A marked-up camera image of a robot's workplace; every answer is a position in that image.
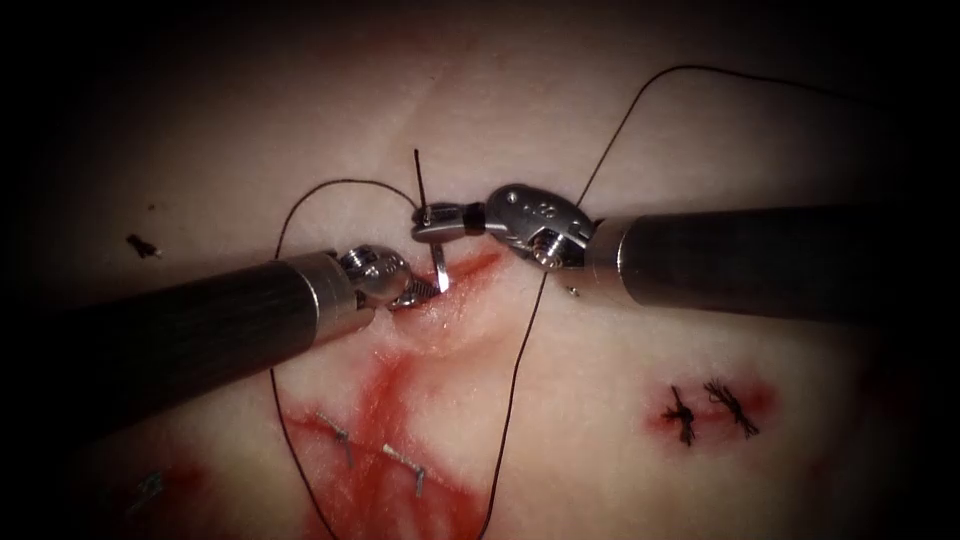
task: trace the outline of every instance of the red blood stain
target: red blood stain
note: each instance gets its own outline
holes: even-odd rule
[[[358,413],[343,426],[349,431],[353,468],[346,447],[337,443],[342,459],[327,463],[332,468],[328,480],[310,479],[316,502],[338,538],[396,538],[410,529],[425,539],[467,538],[482,526],[485,494],[456,484],[407,432],[411,412],[404,394],[417,360],[404,353],[378,359],[380,368],[361,391]],[[285,412],[295,450],[308,448],[318,438],[335,440],[335,429],[316,412]],[[415,471],[384,453],[384,444],[426,470],[419,498]]]

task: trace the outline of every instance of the silver metal joint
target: silver metal joint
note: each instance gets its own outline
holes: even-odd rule
[[[358,308],[377,308],[403,295],[413,279],[407,261],[396,251],[362,245],[340,257],[340,265],[357,292]]]
[[[583,267],[593,221],[576,204],[523,184],[503,186],[486,202],[487,230],[541,270]]]

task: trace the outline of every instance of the blood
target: blood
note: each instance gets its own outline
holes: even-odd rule
[[[503,258],[501,250],[484,251],[452,264],[448,268],[451,289],[416,309],[393,314],[397,330],[431,342],[436,331],[442,330],[436,327],[437,321],[456,319],[464,303],[489,285]],[[469,486],[456,480],[409,429],[417,412],[409,403],[411,392],[424,388],[427,393],[431,389],[436,392],[435,385],[421,377],[424,368],[449,351],[416,343],[400,348],[392,342],[369,345],[372,357],[368,364],[375,368],[350,404],[350,418],[325,418],[327,411],[319,401],[280,395],[294,451],[301,457],[319,452],[321,470],[308,473],[317,507],[340,539],[476,537],[486,517],[491,486]],[[338,440],[338,430],[348,433],[346,441]],[[416,471],[385,453],[385,444],[425,470],[419,497]],[[315,459],[311,458],[307,470]],[[317,516],[310,512],[304,520],[306,529],[315,532]]]

